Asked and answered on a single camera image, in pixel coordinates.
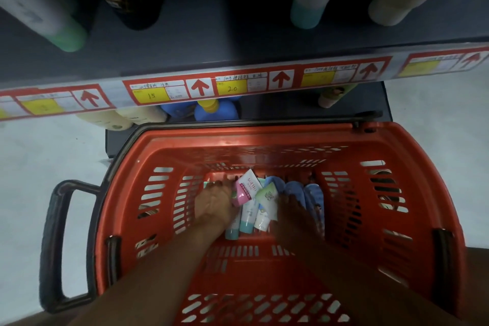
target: person's left arm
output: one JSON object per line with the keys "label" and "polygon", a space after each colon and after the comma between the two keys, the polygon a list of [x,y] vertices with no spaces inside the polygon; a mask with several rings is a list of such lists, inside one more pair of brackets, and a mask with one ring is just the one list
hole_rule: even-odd
{"label": "person's left arm", "polygon": [[148,254],[70,326],[173,323],[202,257],[237,211],[230,182],[209,183],[196,197],[195,223]]}

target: person's right arm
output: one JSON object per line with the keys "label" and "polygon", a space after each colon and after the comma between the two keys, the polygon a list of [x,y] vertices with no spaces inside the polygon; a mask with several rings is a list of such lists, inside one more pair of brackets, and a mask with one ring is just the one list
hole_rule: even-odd
{"label": "person's right arm", "polygon": [[361,326],[463,325],[417,293],[384,274],[355,261],[324,242],[312,217],[293,196],[281,196],[278,222],[272,233],[277,242],[295,253],[321,282],[345,303],[348,314]]}

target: arrow sign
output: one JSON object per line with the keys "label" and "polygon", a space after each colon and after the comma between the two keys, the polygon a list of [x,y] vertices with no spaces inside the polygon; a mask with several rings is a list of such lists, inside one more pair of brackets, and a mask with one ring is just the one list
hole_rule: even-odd
{"label": "arrow sign", "polygon": [[280,71],[279,74],[272,79],[272,82],[278,82],[278,88],[282,88],[284,80],[289,81],[290,77],[285,72]]}
{"label": "arrow sign", "polygon": [[84,90],[80,99],[81,100],[88,100],[93,107],[98,107],[98,104],[97,104],[97,102],[95,102],[95,100],[99,100],[100,97]]}
{"label": "arrow sign", "polygon": [[199,89],[199,94],[203,97],[204,96],[204,89],[209,89],[209,85],[204,83],[201,80],[197,80],[193,85],[192,85],[192,90]]}
{"label": "arrow sign", "polygon": [[365,67],[363,70],[360,70],[360,74],[364,74],[364,76],[362,77],[362,80],[365,80],[370,75],[370,73],[376,73],[377,71],[378,71],[377,66],[375,64],[371,63],[370,65]]}
{"label": "arrow sign", "polygon": [[464,59],[462,61],[463,65],[462,65],[461,69],[465,69],[468,66],[468,64],[470,64],[472,62],[477,62],[480,60],[481,60],[480,53],[475,53],[474,55],[471,55],[470,57],[467,57],[466,59]]}

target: gray shelf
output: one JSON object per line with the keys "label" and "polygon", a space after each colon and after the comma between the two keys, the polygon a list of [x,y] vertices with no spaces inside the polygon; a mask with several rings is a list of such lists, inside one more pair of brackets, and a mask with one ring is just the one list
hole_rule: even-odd
{"label": "gray shelf", "polygon": [[[344,117],[365,111],[382,111],[378,121],[392,121],[383,82],[358,85],[331,108],[321,108],[317,98],[321,90],[299,90],[293,92],[257,94],[244,96],[239,100],[241,120],[279,120],[279,119],[310,119],[321,117]],[[169,123],[193,124],[195,119],[170,119]],[[117,155],[126,139],[137,126],[124,131],[107,130],[105,150],[109,158]]]}
{"label": "gray shelf", "polygon": [[75,53],[1,10],[0,89],[489,40],[487,0],[429,0],[389,28],[368,19],[369,1],[331,0],[310,31],[290,24],[291,0],[165,0],[145,31],[126,28],[100,3],[88,41]]}

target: shopping basket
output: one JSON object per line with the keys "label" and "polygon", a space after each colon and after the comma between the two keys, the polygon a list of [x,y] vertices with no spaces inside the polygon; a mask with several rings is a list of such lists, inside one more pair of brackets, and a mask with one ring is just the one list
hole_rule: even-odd
{"label": "shopping basket", "polygon": [[[457,315],[463,234],[441,177],[414,139],[395,123],[273,124],[144,125],[128,139],[101,187],[61,182],[43,237],[44,309],[59,312],[92,301],[192,224],[203,181],[252,168],[259,177],[315,180],[325,196],[327,241]],[[89,292],[66,298],[61,249],[76,189],[96,195],[87,249]],[[270,234],[255,233],[237,241],[220,237],[212,245],[176,322],[348,319],[340,300],[292,253]]]}

